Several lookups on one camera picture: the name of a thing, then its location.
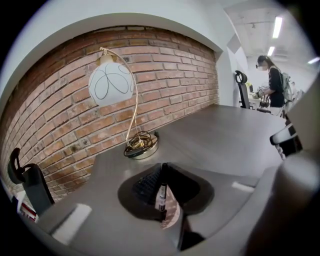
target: white wall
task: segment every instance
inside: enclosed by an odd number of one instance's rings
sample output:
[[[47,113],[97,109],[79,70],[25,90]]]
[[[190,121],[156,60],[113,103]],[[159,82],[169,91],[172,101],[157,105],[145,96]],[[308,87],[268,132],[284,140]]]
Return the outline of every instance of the white wall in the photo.
[[[262,83],[268,84],[268,72],[259,71],[256,69],[256,58],[248,58],[248,81],[252,84],[253,90],[256,91]],[[297,90],[306,92],[317,77],[316,70],[307,69],[299,66],[294,66],[289,62],[274,62],[281,72],[288,73],[291,76],[290,80],[295,82]]]
[[[171,30],[226,51],[235,30],[218,0],[51,0],[30,19],[8,53],[0,73],[0,114],[14,87],[44,54],[83,33],[112,26],[140,25]],[[230,61],[217,60],[221,86],[231,81]],[[228,98],[229,91],[221,91]],[[232,100],[221,103],[232,105]]]

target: ceiling light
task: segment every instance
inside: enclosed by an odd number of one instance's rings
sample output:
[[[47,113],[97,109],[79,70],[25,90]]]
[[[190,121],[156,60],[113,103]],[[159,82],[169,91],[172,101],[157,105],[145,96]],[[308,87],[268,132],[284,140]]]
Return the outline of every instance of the ceiling light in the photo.
[[[274,30],[273,30],[273,38],[278,38],[280,29],[282,25],[282,18],[281,17],[275,17],[275,22],[274,22]]]
[[[274,52],[275,47],[274,46],[270,46],[269,51],[268,51],[268,56],[271,56],[272,53]]]
[[[308,61],[308,64],[313,64],[313,63],[318,62],[318,61],[320,61],[320,57],[315,57],[312,60]]]

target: black office chair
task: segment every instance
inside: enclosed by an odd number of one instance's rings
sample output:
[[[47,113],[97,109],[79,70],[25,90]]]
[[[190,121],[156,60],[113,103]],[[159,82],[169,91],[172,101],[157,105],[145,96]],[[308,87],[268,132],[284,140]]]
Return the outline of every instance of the black office chair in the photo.
[[[254,107],[250,105],[249,97],[248,97],[248,91],[247,91],[247,86],[246,86],[246,82],[248,81],[248,78],[247,78],[246,74],[242,73],[239,70],[236,70],[235,71],[235,81],[237,82],[237,84],[239,86],[240,97],[241,97],[241,102],[242,102],[241,108],[253,110]],[[262,113],[270,113],[271,114],[270,110],[266,110],[266,109],[262,109],[262,108],[257,108],[256,110],[259,112],[262,112]]]
[[[19,153],[20,148],[15,148],[12,151],[7,166],[8,175],[14,184],[22,183],[34,210],[38,216],[40,216],[46,209],[52,206],[55,201],[50,194],[39,166],[35,163],[29,163],[20,167]]]

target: woman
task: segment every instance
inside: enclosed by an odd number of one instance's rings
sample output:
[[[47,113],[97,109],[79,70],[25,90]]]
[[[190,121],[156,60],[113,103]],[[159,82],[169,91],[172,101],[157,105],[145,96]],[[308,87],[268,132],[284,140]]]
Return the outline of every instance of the woman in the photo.
[[[278,116],[285,104],[283,95],[282,74],[276,65],[268,56],[261,55],[258,57],[256,68],[269,73],[269,88],[263,91],[263,95],[270,97],[270,111],[273,115]]]

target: gray desk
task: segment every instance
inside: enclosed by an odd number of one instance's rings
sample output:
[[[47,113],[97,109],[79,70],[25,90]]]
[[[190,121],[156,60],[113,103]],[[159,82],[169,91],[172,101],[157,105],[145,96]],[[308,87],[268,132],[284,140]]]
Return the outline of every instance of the gray desk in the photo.
[[[237,234],[229,229],[232,221],[240,218],[238,235],[247,232],[247,236],[235,242],[233,249],[229,244],[217,248],[220,255],[238,252],[268,199],[275,174],[275,168],[271,167],[281,163],[269,137],[284,126],[284,119],[254,110],[221,105],[207,107],[157,129],[159,149],[147,159],[124,157],[123,144],[98,155],[89,182],[45,212],[38,225],[44,231],[50,230],[70,207],[82,203],[89,205],[92,212],[70,244],[78,253],[97,256],[175,254],[177,250],[168,230],[160,229],[158,222],[133,217],[120,205],[117,196],[126,179],[155,163],[173,162],[205,177],[215,188],[215,197],[208,208],[188,217],[192,229],[207,241],[183,253],[195,255],[197,248],[203,248],[201,254],[206,254],[206,246],[212,239],[213,243],[221,245],[221,239]],[[202,170],[214,172],[214,175],[209,177],[208,172]],[[262,174],[266,177],[258,182]],[[232,190],[234,181],[261,189],[251,196]],[[212,254],[212,248],[206,252]]]

